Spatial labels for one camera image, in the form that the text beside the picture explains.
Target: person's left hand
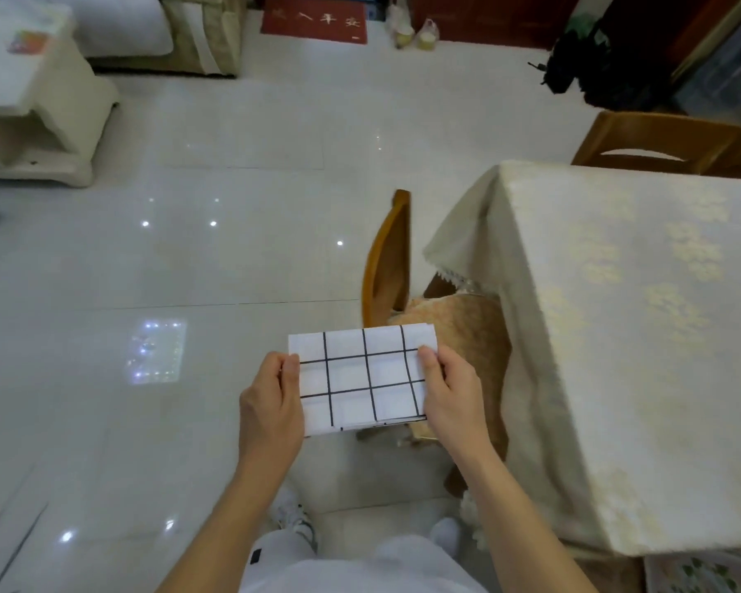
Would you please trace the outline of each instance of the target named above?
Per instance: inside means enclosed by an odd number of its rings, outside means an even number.
[[[239,406],[237,471],[249,469],[254,476],[279,485],[305,437],[299,356],[266,354],[253,384],[242,392]]]

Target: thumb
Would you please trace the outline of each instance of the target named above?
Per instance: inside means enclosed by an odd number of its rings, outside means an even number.
[[[283,362],[283,373],[280,377],[283,389],[283,400],[299,397],[299,356],[293,353]]]
[[[425,375],[425,384],[428,392],[446,387],[445,379],[442,376],[442,365],[436,357],[436,352],[428,346],[421,346],[417,350],[417,358],[423,365],[423,374]]]

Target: red door mat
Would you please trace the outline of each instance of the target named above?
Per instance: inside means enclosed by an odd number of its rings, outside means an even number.
[[[266,0],[261,33],[365,45],[365,5],[356,0]]]

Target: hand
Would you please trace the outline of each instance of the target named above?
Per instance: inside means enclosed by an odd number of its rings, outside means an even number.
[[[238,472],[249,470],[277,491],[305,437],[299,398],[299,356],[270,352],[253,384],[242,392]]]
[[[439,346],[438,355],[423,346],[417,355],[428,390],[425,414],[439,442],[456,463],[486,450],[491,440],[483,408],[483,387],[475,368],[447,346]]]

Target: white side table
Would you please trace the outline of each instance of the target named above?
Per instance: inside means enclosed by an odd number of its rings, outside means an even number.
[[[94,75],[73,31],[64,5],[0,0],[0,178],[93,182],[91,158],[119,93]]]

